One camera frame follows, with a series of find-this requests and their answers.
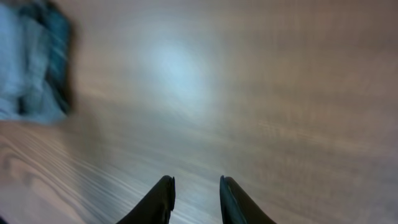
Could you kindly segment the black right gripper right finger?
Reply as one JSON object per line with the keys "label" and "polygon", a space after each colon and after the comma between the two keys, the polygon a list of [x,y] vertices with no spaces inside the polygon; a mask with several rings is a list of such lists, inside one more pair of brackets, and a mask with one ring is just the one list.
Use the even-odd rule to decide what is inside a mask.
{"label": "black right gripper right finger", "polygon": [[276,224],[232,178],[220,178],[223,224]]}

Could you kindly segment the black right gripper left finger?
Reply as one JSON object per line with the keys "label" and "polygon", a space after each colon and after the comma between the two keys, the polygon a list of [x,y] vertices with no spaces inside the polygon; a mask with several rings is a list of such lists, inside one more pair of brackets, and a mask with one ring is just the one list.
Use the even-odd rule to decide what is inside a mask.
{"label": "black right gripper left finger", "polygon": [[175,205],[175,178],[163,176],[117,224],[169,224]]}

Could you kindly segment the grey shorts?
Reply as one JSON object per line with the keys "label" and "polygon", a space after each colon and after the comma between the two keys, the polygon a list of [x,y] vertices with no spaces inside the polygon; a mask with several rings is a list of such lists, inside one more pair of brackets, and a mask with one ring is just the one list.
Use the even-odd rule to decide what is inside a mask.
{"label": "grey shorts", "polygon": [[69,20],[48,1],[1,3],[1,119],[50,124],[70,111]]}

